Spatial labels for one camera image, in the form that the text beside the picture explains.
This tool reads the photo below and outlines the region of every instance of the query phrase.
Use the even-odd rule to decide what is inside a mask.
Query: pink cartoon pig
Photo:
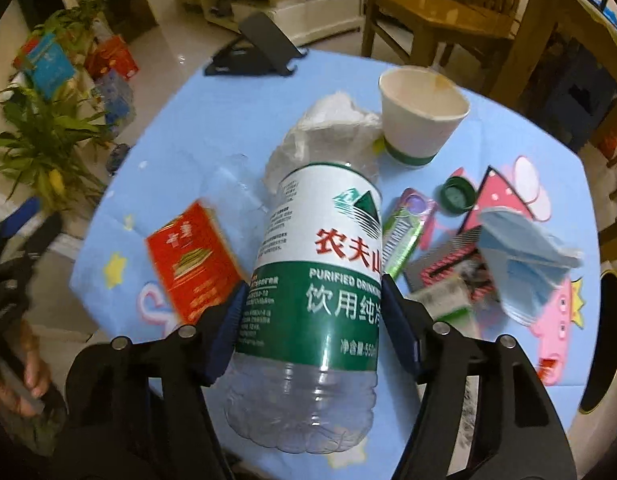
[[[567,276],[551,295],[540,319],[529,327],[540,339],[538,376],[545,386],[553,386],[562,378],[569,352],[571,322],[583,327],[581,286],[582,280],[572,283]]]

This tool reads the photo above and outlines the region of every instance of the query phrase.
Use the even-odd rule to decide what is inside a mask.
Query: transparent bottle bottom
[[[287,453],[332,453],[373,425],[375,372],[346,372],[236,353],[224,411],[240,436]]]

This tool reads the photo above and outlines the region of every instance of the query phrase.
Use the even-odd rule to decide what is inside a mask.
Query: green and white label
[[[282,181],[236,351],[322,370],[377,369],[380,202],[373,184],[337,165]]]

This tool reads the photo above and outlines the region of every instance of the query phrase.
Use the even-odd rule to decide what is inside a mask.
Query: green bottle cap
[[[450,177],[440,189],[438,202],[440,206],[452,215],[461,215],[473,209],[477,200],[477,192],[463,176]]]

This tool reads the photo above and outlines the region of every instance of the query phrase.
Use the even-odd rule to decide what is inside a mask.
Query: white paper cup
[[[447,77],[417,66],[380,76],[387,152],[409,166],[423,166],[469,114],[469,102]]]

